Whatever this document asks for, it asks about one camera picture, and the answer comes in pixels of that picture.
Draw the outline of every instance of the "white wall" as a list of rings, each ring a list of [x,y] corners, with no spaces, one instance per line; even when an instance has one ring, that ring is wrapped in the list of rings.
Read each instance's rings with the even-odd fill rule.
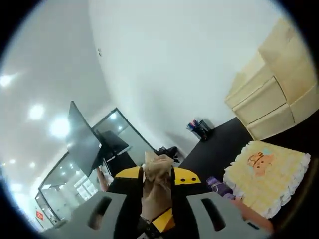
[[[235,73],[280,13],[266,0],[91,0],[98,57],[114,103],[152,146],[188,154],[194,117],[215,126]]]

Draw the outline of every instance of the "ceiling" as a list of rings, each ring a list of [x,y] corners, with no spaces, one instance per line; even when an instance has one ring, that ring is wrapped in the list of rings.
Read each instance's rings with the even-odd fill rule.
[[[87,1],[44,1],[11,39],[1,61],[0,152],[9,184],[28,192],[64,139],[50,126],[75,101],[89,120],[110,103],[89,25]],[[43,117],[29,117],[43,106]]]

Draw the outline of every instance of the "computer monitor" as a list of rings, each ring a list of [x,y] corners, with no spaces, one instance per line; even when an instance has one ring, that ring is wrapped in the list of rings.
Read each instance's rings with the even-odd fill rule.
[[[103,163],[103,159],[107,161],[129,146],[111,131],[95,133],[73,101],[68,120],[70,123],[70,133],[66,137],[68,151],[73,161],[87,176]]]
[[[93,169],[102,164],[99,159],[101,143],[92,128],[72,101],[69,110],[70,133],[66,143],[74,163],[89,176]]]

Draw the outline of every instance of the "red sign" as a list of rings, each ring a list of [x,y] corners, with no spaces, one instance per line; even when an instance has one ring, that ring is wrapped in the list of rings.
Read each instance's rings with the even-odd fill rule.
[[[37,218],[43,221],[43,214],[41,212],[35,211],[35,215]]]

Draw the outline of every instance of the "purple object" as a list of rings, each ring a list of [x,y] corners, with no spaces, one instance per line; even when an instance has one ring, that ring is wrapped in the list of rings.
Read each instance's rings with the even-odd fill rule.
[[[215,193],[218,193],[220,196],[228,199],[235,199],[233,195],[233,190],[228,187],[226,184],[219,182],[215,177],[209,177],[206,180],[208,188]]]

